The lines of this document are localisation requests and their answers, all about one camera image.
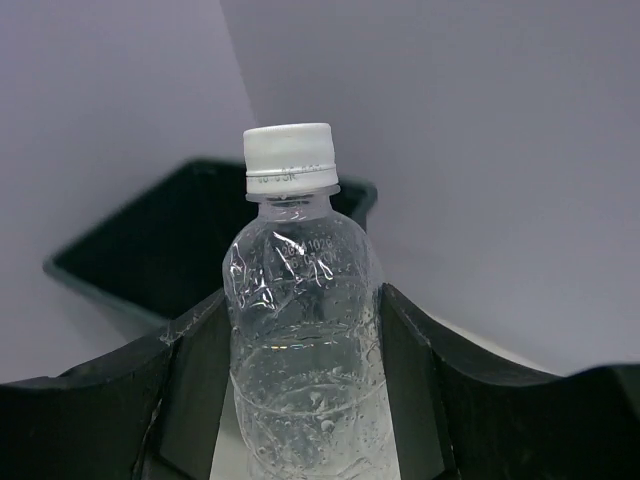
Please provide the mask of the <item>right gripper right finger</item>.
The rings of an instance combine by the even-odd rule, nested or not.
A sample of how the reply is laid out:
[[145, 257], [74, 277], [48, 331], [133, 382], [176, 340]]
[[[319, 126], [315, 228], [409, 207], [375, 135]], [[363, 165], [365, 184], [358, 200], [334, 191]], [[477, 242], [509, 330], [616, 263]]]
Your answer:
[[639, 368], [556, 376], [443, 326], [392, 285], [382, 346], [405, 479], [635, 479]]

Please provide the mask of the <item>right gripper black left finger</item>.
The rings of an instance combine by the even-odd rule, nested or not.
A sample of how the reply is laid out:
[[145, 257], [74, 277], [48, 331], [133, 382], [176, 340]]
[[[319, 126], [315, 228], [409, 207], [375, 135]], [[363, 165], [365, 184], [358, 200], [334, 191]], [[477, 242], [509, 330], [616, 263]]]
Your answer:
[[229, 375], [221, 290], [57, 377], [1, 387], [4, 479], [207, 479]]

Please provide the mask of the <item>clear unlabelled bottle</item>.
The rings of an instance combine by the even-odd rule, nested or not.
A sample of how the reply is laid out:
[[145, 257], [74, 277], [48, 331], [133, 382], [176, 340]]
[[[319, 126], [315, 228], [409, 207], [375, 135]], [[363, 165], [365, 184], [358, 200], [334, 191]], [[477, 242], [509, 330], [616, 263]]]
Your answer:
[[331, 204], [331, 128], [243, 135], [254, 220], [222, 267], [230, 378], [253, 479], [396, 479], [382, 360], [383, 274], [365, 231]]

